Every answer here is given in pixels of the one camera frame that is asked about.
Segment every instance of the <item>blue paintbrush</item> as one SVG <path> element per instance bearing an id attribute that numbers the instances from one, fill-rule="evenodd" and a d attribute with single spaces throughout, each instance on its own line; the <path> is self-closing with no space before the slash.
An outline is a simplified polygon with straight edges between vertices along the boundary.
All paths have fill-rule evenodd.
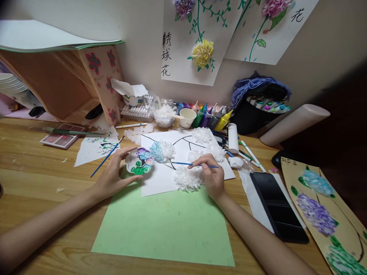
<path id="1" fill-rule="evenodd" d="M 106 158 L 102 161 L 102 163 L 98 166 L 98 168 L 94 171 L 94 173 L 91 175 L 91 177 L 94 176 L 94 174 L 98 171 L 98 169 L 102 166 L 102 164 L 104 164 L 104 162 L 106 161 L 106 159 L 108 159 L 108 157 L 112 154 L 112 152 L 116 149 L 116 147 L 118 146 L 118 144 L 121 142 L 121 140 L 124 138 L 125 136 L 123 136 L 118 143 L 116 143 L 115 147 L 111 150 L 111 152 L 109 152 L 109 154 L 106 156 Z"/>
<path id="2" fill-rule="evenodd" d="M 185 162 L 167 162 L 167 163 L 175 163 L 175 164 L 192 165 L 192 163 L 185 163 Z M 208 167 L 211 167 L 211 168 L 219 168 L 218 166 L 211 166 L 211 165 L 208 165 Z"/>

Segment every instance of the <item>hydrangea poster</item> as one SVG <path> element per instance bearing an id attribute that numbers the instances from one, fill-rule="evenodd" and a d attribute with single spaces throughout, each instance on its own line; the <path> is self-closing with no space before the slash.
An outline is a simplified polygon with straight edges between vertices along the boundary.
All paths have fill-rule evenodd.
<path id="1" fill-rule="evenodd" d="M 247 0 L 225 58 L 276 65 L 318 0 Z"/>
<path id="2" fill-rule="evenodd" d="M 321 169 L 282 157 L 286 186 L 334 274 L 367 274 L 367 229 Z"/>
<path id="3" fill-rule="evenodd" d="M 244 0 L 165 0 L 161 79 L 213 86 Z"/>

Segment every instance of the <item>blue yarn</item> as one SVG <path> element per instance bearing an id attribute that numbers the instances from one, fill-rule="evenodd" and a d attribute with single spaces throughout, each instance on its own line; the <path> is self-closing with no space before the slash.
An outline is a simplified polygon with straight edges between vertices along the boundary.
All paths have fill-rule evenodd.
<path id="1" fill-rule="evenodd" d="M 237 108 L 238 104 L 240 103 L 242 97 L 248 90 L 256 89 L 260 86 L 265 84 L 277 84 L 284 89 L 287 90 L 287 97 L 285 100 L 289 100 L 292 92 L 290 89 L 284 85 L 283 83 L 276 81 L 272 77 L 260 76 L 256 71 L 250 78 L 244 78 L 238 80 L 233 87 L 233 94 L 232 94 L 232 109 Z"/>

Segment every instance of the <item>black phone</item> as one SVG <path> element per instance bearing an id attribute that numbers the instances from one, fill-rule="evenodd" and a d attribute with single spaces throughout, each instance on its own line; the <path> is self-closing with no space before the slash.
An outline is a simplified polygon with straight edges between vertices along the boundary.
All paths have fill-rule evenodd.
<path id="1" fill-rule="evenodd" d="M 275 178 L 268 173 L 250 174 L 275 235 L 284 242 L 310 242 Z"/>

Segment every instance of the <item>yellow paper flower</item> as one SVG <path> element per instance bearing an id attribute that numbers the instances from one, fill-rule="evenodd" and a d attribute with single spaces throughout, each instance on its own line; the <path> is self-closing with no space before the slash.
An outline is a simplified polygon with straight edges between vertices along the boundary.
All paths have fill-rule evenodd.
<path id="1" fill-rule="evenodd" d="M 213 42 L 204 40 L 199 42 L 192 50 L 192 59 L 194 64 L 200 68 L 204 68 L 210 62 L 210 58 L 213 55 Z"/>

